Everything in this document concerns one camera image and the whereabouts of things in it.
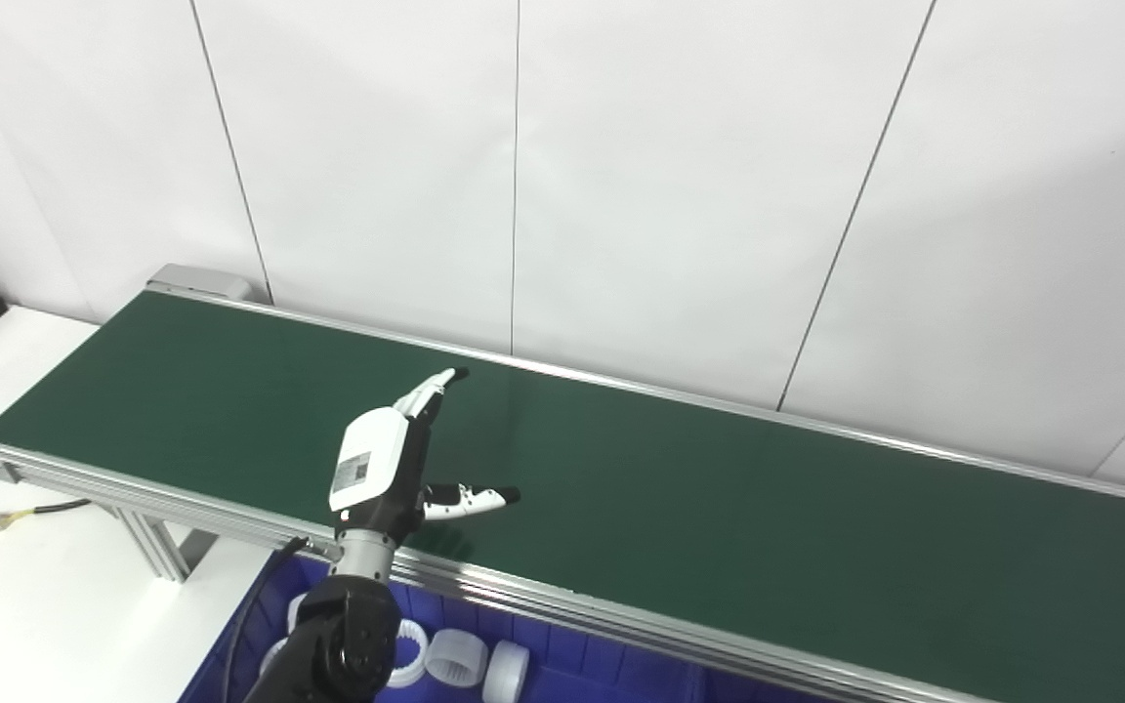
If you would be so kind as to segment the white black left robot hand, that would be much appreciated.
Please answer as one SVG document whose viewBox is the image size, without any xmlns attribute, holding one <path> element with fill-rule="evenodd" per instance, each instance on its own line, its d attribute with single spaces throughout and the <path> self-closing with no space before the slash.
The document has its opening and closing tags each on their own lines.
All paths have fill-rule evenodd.
<svg viewBox="0 0 1125 703">
<path fill-rule="evenodd" d="M 450 366 L 349 423 L 327 494 L 339 538 L 375 531 L 400 546 L 425 523 L 485 515 L 521 499 L 518 486 L 425 481 L 443 397 L 468 375 L 464 366 Z"/>
</svg>

